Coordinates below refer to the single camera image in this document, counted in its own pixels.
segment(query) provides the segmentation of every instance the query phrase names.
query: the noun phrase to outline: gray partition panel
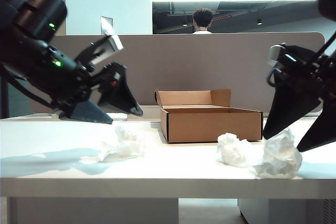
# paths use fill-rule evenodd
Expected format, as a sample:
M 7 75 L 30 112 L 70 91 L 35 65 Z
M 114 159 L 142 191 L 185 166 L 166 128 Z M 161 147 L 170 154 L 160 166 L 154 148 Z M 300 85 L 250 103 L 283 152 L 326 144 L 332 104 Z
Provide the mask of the gray partition panel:
M 56 36 L 51 42 L 74 58 L 101 36 Z M 274 88 L 266 83 L 270 46 L 286 42 L 318 50 L 320 33 L 122 35 L 124 49 L 112 56 L 127 66 L 127 79 L 141 105 L 154 105 L 154 90 L 232 89 L 232 107 L 269 112 Z M 93 95 L 97 101 L 98 94 Z M 48 111 L 33 103 L 35 112 Z

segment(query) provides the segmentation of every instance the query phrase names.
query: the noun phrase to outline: floor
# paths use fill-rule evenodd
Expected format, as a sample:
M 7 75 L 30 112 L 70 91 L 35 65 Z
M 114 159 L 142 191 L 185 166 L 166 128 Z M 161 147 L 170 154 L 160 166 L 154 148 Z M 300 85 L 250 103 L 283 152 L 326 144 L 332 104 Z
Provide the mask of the floor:
M 179 199 L 179 224 L 244 224 L 237 199 Z

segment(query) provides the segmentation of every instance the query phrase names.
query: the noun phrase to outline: white tissue paper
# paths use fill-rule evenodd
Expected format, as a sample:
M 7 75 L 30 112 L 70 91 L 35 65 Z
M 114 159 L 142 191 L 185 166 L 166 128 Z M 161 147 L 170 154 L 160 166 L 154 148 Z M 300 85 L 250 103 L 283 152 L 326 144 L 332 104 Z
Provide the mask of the white tissue paper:
M 217 151 L 226 165 L 250 166 L 250 147 L 251 144 L 246 139 L 240 141 L 235 134 L 225 133 L 218 137 Z
M 143 156 L 145 144 L 141 133 L 133 133 L 123 127 L 114 129 L 116 136 L 111 140 L 101 142 L 101 152 L 98 155 L 103 161 L 110 154 L 118 154 L 121 158 Z
M 262 163 L 254 165 L 252 173 L 259 178 L 293 178 L 302 163 L 302 156 L 294 147 L 294 136 L 290 130 L 265 141 Z

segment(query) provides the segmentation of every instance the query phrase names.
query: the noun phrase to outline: white wall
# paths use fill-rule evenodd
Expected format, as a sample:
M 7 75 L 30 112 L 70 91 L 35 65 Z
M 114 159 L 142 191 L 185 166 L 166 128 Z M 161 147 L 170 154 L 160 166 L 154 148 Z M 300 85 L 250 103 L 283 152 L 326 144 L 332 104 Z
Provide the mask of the white wall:
M 244 33 L 260 33 L 267 31 L 318 31 L 324 35 L 325 41 L 336 31 L 336 23 L 323 17 L 305 19 L 295 22 L 289 22 L 273 26 L 258 26 L 255 29 L 242 31 Z M 336 49 L 336 42 L 326 50 L 326 54 L 330 55 Z
M 116 34 L 152 34 L 151 0 L 66 0 L 67 35 L 97 35 L 100 16 L 113 18 Z

